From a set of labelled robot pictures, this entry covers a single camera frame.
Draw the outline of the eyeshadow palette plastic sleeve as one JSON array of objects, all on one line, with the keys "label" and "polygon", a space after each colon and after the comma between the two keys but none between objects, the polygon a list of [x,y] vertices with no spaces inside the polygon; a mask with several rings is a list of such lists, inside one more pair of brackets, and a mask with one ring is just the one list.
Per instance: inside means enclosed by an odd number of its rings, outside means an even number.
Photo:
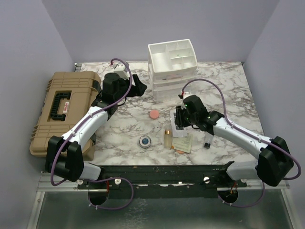
[{"label": "eyeshadow palette plastic sleeve", "polygon": [[171,128],[172,128],[172,135],[173,137],[187,137],[187,131],[183,127],[178,127],[175,123],[176,119],[176,111],[170,111],[170,121],[171,121]]}]

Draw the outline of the pink round compact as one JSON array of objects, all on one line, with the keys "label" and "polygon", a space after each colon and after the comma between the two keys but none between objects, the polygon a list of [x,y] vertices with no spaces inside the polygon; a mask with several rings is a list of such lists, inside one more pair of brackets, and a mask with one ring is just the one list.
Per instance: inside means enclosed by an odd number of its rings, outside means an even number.
[{"label": "pink round compact", "polygon": [[160,116],[160,113],[159,113],[158,110],[155,110],[155,109],[154,109],[154,110],[151,110],[151,111],[149,112],[149,117],[150,117],[151,119],[153,119],[153,120],[158,119],[159,116]]}]

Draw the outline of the cream sachet with barcode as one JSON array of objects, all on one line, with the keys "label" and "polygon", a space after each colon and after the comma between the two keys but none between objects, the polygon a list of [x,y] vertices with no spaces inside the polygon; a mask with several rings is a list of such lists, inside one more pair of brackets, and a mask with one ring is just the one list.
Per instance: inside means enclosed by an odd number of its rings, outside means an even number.
[{"label": "cream sachet with barcode", "polygon": [[193,135],[188,134],[186,137],[174,137],[171,148],[184,153],[190,153],[192,148]]}]

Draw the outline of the white makeup organizer with drawers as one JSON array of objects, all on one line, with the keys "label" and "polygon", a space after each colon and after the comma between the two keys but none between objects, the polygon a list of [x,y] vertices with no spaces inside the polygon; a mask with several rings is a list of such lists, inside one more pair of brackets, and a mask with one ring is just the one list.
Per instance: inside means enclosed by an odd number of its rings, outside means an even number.
[{"label": "white makeup organizer with drawers", "polygon": [[[153,99],[163,102],[174,98],[195,78],[197,58],[189,39],[148,44],[148,74]],[[182,79],[162,80],[162,76],[181,74]]]}]

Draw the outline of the round blue lid jar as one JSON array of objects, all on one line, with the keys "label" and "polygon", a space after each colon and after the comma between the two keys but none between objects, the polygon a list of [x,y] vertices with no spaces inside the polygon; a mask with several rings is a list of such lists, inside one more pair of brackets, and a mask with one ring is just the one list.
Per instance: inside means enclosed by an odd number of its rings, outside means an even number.
[{"label": "round blue lid jar", "polygon": [[147,135],[143,135],[139,138],[139,145],[141,148],[149,148],[151,146],[151,139]]}]

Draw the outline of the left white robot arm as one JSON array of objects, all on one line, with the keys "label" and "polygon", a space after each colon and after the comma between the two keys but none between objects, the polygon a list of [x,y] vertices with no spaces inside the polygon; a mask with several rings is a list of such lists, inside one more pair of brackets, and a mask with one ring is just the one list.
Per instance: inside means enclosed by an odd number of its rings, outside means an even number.
[{"label": "left white robot arm", "polygon": [[131,79],[123,79],[117,73],[106,74],[86,115],[71,130],[48,141],[45,169],[65,180],[89,180],[94,188],[101,188],[105,184],[102,168],[84,162],[84,146],[111,118],[121,100],[142,96],[146,89],[136,74]]}]

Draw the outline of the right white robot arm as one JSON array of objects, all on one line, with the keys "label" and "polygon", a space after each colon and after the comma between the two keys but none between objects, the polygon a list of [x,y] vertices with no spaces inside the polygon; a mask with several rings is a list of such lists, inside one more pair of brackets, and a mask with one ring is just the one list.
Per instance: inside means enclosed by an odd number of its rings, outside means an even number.
[{"label": "right white robot arm", "polygon": [[212,136],[221,137],[250,153],[255,160],[230,162],[226,171],[219,174],[220,183],[229,187],[236,180],[260,179],[276,187],[294,166],[286,141],[277,136],[268,138],[226,120],[218,111],[207,111],[201,99],[184,93],[182,104],[177,106],[175,125],[193,127]]}]

